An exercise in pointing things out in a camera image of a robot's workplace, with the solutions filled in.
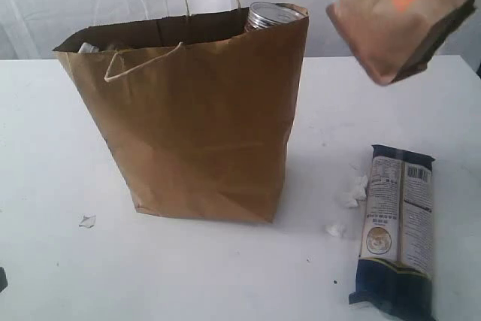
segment black object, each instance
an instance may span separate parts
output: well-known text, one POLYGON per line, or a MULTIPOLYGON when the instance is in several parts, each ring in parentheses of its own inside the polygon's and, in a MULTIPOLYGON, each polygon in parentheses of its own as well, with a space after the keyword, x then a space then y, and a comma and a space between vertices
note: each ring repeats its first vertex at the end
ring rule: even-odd
POLYGON ((3 269, 3 267, 0 267, 0 292, 6 289, 7 286, 7 275, 5 274, 5 270, 3 269))
MULTIPOLYGON (((400 159, 432 170, 434 158, 431 156, 379 144, 373 145, 373 149, 373 158, 400 159)), ((358 261, 355 292, 349 295, 349 304, 364 301, 405 321, 435 321, 431 315, 431 280, 414 268, 386 259, 358 261)))

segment brown paper bag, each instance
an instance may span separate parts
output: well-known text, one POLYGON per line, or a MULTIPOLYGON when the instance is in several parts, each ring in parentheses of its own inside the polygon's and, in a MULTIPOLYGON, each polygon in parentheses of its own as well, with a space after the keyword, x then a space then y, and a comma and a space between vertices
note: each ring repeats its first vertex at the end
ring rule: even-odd
POLYGON ((474 0, 339 0, 327 13, 378 84, 424 71, 436 49, 473 13, 474 0))
POLYGON ((274 218, 309 19, 243 33, 248 9, 238 4, 89 27, 54 50, 139 212, 274 218), (77 53, 112 41, 134 49, 77 53))

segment can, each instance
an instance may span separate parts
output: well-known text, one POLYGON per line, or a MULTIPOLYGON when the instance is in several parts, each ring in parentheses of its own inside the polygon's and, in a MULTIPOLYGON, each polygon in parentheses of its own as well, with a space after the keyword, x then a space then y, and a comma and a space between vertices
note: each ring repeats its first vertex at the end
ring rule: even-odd
POLYGON ((290 23, 304 17, 305 15, 302 13, 279 4, 255 2, 249 7, 244 30, 251 32, 253 30, 266 29, 270 26, 290 23))

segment white table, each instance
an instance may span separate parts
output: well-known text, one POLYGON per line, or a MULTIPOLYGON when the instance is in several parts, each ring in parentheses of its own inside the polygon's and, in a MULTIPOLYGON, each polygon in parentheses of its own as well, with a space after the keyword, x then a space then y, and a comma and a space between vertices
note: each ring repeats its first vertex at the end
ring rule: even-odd
POLYGON ((385 88, 353 58, 305 59, 271 226, 135 213, 57 61, 2 61, 0 82, 1 320, 383 319, 347 304, 363 214, 336 201, 375 143, 437 159, 434 314, 481 314, 481 80, 458 56, 385 88))

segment packaged food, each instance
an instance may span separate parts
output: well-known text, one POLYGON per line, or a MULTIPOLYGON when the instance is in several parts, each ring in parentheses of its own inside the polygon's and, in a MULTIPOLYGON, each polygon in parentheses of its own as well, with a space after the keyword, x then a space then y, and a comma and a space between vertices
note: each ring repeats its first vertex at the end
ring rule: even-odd
POLYGON ((434 320, 432 162, 374 145, 362 247, 349 303, 368 301, 406 321, 434 320))

